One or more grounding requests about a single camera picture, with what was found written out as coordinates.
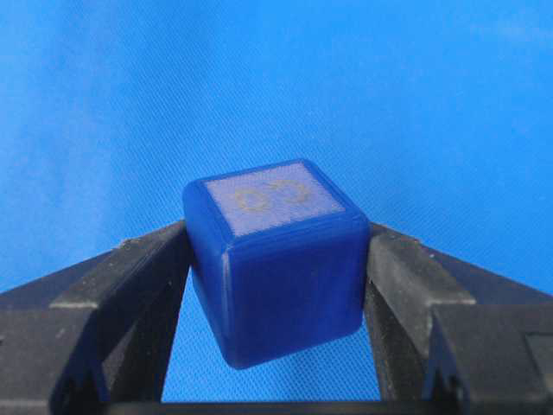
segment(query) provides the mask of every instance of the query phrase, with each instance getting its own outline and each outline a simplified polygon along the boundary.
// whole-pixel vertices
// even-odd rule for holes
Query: blue cloth
[[[553,3],[3,2],[0,291],[306,157],[372,220],[553,292]],[[377,398],[365,329],[236,372],[194,291],[166,400]]]

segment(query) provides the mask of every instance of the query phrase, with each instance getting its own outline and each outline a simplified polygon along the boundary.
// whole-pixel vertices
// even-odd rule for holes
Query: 3d printed cube
[[[197,180],[183,201],[194,288],[229,365],[357,330],[369,221],[313,163]]]

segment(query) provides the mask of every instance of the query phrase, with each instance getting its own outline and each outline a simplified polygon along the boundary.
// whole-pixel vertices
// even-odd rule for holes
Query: cube side face
[[[225,272],[227,242],[220,231],[220,218],[201,187],[189,183],[182,195],[187,232],[194,250],[193,284],[204,314],[209,321],[221,352],[225,352],[232,337],[229,318],[228,287]]]
[[[311,162],[192,182],[183,199],[194,288],[230,366],[359,327],[369,222]]]
[[[280,251],[231,252],[232,366],[249,367],[356,331],[368,233],[368,222],[359,218],[339,232],[303,234],[301,244]]]

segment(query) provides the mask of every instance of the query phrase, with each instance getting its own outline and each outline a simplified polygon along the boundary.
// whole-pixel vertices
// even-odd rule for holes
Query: blue fabric background
[[[367,213],[553,293],[553,3],[3,2],[0,291],[307,157]],[[191,286],[166,400],[376,399],[366,330],[236,372]]]

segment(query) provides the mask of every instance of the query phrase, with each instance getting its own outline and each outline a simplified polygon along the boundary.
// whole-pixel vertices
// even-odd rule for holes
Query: engraved symbol
[[[270,188],[273,190],[282,190],[284,201],[288,203],[304,203],[311,196],[309,189],[303,184],[299,183],[296,180],[274,180],[269,183]]]
[[[246,212],[263,212],[269,208],[267,196],[254,188],[239,188],[234,192],[234,198]]]

